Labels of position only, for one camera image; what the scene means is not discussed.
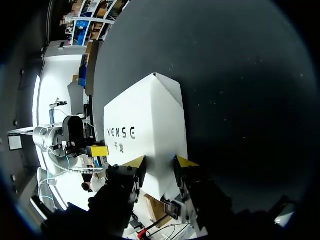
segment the white cardboard box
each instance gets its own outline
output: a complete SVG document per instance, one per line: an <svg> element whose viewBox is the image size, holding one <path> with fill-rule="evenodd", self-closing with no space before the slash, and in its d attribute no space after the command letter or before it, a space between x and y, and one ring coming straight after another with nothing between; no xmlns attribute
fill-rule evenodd
<svg viewBox="0 0 320 240"><path fill-rule="evenodd" d="M180 84L153 73L124 91L104 107L104 139L111 165L146 156L142 190L173 200L179 194L173 159L188 159Z"/></svg>

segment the table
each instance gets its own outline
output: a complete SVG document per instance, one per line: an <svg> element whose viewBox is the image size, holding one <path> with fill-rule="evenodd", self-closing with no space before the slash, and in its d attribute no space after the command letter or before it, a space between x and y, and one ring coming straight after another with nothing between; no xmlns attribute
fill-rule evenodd
<svg viewBox="0 0 320 240"><path fill-rule="evenodd" d="M234 211L302 197L316 160L317 79L307 47L276 5L132 1L98 54L99 140L104 106L153 72L181 84L188 157L212 170Z"/></svg>

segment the black cable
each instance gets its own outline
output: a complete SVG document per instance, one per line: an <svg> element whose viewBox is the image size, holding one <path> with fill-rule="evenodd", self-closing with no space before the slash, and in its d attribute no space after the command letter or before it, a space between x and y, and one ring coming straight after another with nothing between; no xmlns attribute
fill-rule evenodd
<svg viewBox="0 0 320 240"><path fill-rule="evenodd" d="M190 224L189 224L189 223L182 223L182 224L170 224L170 225L165 226L165 227L163 227L163 228L159 229L158 231L155 231L154 233L150 234L150 235L149 235L149 237L151 237L151 236L153 236L153 235L157 234L158 232L162 231L163 229L166 229L166 228L169 228L169 227L176 227L176 226L179 226L179 225L190 225Z"/></svg>
<svg viewBox="0 0 320 240"><path fill-rule="evenodd" d="M176 236L179 235L179 233L181 233L183 230L185 230L186 227L188 227L188 225L186 225L186 226L185 226L184 228L182 228L176 235L174 235L173 238L171 238L171 240L173 240Z"/></svg>
<svg viewBox="0 0 320 240"><path fill-rule="evenodd" d="M170 236L168 236L168 238L167 238L166 240L170 239L170 238L171 238L171 236L174 234L174 232L175 232L175 231L176 231L176 226L174 226L174 229L173 229L173 231L172 231L171 235L170 235Z"/></svg>

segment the person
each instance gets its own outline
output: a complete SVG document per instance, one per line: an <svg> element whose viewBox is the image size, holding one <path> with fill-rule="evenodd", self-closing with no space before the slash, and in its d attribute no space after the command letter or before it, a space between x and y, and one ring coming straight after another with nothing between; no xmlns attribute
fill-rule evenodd
<svg viewBox="0 0 320 240"><path fill-rule="evenodd" d="M92 175L91 181L90 182L84 182L82 183L82 188L85 191L94 191L94 192L99 192L99 190L106 185L106 178L105 177L99 177L97 173L94 173Z"/></svg>

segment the wooden block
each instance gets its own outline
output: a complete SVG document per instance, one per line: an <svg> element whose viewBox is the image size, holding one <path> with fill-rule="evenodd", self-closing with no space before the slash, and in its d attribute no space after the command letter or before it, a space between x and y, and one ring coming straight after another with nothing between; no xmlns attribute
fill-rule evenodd
<svg viewBox="0 0 320 240"><path fill-rule="evenodd" d="M146 194L144 195L146 198L146 204L148 206L148 210L151 216L151 220L155 223L166 215L165 212L165 204L154 199L152 196ZM167 216L161 222L158 223L157 227L161 228L165 224L167 224L171 220L170 216Z"/></svg>

